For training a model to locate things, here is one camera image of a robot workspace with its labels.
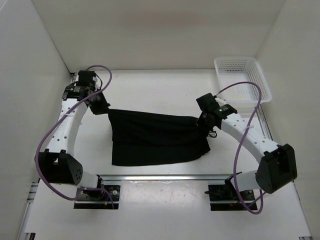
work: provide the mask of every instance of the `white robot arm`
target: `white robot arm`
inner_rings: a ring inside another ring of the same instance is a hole
[[[197,124],[207,130],[218,127],[230,134],[238,142],[241,141],[247,123],[232,106],[219,106],[216,96],[208,93],[197,99],[202,110]],[[297,178],[297,167],[294,149],[285,144],[283,146],[267,139],[254,128],[249,128],[243,146],[254,156],[259,163],[256,171],[237,174],[239,191],[262,189],[272,194],[279,188]],[[234,190],[233,176],[226,180],[226,184]]]
[[[79,71],[75,82],[64,90],[59,120],[76,103],[98,90],[95,72]],[[101,92],[80,103],[54,130],[50,142],[38,157],[41,173],[49,183],[69,184],[90,189],[101,187],[101,178],[84,171],[73,155],[78,129],[87,109],[90,108],[93,114],[100,115],[106,114],[109,106]]]

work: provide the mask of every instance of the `white plastic basket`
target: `white plastic basket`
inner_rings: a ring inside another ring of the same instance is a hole
[[[270,102],[271,92],[260,64],[253,57],[217,57],[215,71],[220,89],[238,82],[252,82],[261,88],[262,103]],[[251,109],[259,98],[258,90],[250,84],[239,84],[221,93],[221,98],[234,107]]]

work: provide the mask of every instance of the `white wall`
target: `white wall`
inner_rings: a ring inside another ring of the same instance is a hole
[[[32,0],[64,62],[212,69],[255,56],[285,0]]]
[[[295,149],[296,188],[320,238],[320,1],[287,0],[257,59],[273,95],[263,107],[271,134]]]
[[[0,239],[13,240],[35,178],[37,143],[57,119],[70,75],[31,0],[0,6]]]

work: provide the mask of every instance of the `black cloth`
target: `black cloth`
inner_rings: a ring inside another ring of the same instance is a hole
[[[192,116],[109,109],[112,165],[147,166],[189,162],[210,151],[208,131]]]

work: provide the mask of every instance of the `white floor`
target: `white floor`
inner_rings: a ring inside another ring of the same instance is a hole
[[[108,74],[97,72],[104,82]],[[114,71],[104,92],[112,108],[160,114],[200,115],[196,98],[218,91],[215,70]],[[211,151],[198,160],[169,165],[119,167],[111,165],[112,131],[107,115],[85,114],[75,143],[75,158],[86,171],[105,175],[230,174],[238,145],[227,134],[208,139]],[[260,128],[256,118],[253,122]],[[239,171],[257,169],[245,149]],[[72,186],[58,186],[74,196]],[[26,232],[36,240],[294,240],[310,236],[293,183],[265,197],[260,215],[245,211],[210,211],[206,181],[122,181],[119,210],[73,209],[42,182]]]

